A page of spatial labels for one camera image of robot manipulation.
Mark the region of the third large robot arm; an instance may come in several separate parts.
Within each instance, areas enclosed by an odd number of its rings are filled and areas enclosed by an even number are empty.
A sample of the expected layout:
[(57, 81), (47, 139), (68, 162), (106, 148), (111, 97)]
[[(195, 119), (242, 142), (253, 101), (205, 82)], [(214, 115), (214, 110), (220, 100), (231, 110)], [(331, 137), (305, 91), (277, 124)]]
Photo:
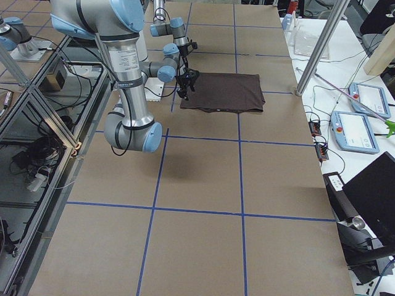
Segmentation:
[(98, 38), (104, 45), (120, 93), (121, 107), (109, 112), (107, 142), (117, 149), (154, 152), (162, 126), (149, 112), (136, 43), (144, 28), (139, 1), (52, 1), (51, 21), (59, 32), (77, 38)]

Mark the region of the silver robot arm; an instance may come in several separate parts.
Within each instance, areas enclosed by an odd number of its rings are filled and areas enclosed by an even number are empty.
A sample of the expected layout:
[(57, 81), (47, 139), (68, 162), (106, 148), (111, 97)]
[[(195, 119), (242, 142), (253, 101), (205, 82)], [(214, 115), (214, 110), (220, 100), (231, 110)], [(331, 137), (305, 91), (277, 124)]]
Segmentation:
[(198, 48), (197, 42), (186, 35), (186, 25), (181, 17), (170, 18), (165, 10), (165, 1), (153, 1), (153, 18), (150, 25), (152, 37), (172, 36), (181, 58), (186, 61), (192, 50)]
[(163, 47), (164, 58), (160, 62), (140, 62), (143, 84), (149, 78), (158, 78), (163, 83), (176, 80), (180, 98), (189, 100), (188, 89), (195, 92), (194, 84), (200, 73), (188, 67), (188, 61), (180, 54), (178, 46), (169, 43)]

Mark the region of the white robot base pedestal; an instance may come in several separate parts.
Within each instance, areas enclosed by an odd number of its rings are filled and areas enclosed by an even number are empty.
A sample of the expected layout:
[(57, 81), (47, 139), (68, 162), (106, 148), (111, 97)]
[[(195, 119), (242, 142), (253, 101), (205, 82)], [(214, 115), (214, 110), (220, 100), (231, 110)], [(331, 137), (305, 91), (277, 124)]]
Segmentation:
[(158, 78), (148, 78), (144, 85), (146, 100), (148, 102), (160, 102), (165, 83)]

